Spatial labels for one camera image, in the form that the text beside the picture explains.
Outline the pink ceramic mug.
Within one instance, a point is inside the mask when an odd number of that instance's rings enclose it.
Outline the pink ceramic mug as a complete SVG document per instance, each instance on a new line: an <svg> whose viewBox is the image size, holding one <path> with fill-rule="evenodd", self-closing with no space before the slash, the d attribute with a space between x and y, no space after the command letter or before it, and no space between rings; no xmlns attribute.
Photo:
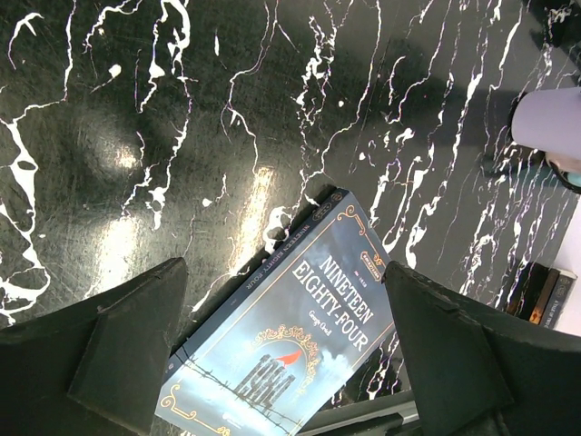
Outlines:
<svg viewBox="0 0 581 436"><path fill-rule="evenodd" d="M581 163L579 159L566 156L564 154L545 153L545 161L556 175L560 183L573 193L580 194L581 187L575 187L566 179L568 173L580 173Z"/></svg>

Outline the light blue mug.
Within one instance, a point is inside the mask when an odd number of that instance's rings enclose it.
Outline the light blue mug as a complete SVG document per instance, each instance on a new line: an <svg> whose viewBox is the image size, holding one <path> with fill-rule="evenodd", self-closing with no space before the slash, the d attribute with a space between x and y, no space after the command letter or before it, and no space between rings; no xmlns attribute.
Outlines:
<svg viewBox="0 0 581 436"><path fill-rule="evenodd" d="M575 187L581 187L581 174L580 173L568 173L566 175L566 179L569 183L574 185Z"/></svg>

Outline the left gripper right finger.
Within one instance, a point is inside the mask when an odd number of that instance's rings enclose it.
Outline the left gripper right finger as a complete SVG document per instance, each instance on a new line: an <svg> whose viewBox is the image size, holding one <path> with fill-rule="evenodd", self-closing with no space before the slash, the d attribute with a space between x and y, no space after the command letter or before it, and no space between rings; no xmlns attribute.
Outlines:
<svg viewBox="0 0 581 436"><path fill-rule="evenodd" d="M383 283L424 434L579 434L579 337L500 312L395 261Z"/></svg>

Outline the purple plastic cup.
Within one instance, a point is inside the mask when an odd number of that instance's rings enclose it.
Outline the purple plastic cup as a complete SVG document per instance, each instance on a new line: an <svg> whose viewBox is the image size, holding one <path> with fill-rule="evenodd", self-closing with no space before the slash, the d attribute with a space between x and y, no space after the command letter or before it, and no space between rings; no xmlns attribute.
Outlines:
<svg viewBox="0 0 581 436"><path fill-rule="evenodd" d="M580 159L580 88L526 94L513 113L511 134L519 145Z"/></svg>

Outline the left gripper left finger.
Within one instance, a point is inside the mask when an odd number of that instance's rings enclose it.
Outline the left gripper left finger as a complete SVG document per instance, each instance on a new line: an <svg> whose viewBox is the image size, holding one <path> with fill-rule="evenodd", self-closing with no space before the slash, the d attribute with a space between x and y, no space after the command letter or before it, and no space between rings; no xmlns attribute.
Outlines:
<svg viewBox="0 0 581 436"><path fill-rule="evenodd" d="M4 435L147 435L187 284L169 259L1 331Z"/></svg>

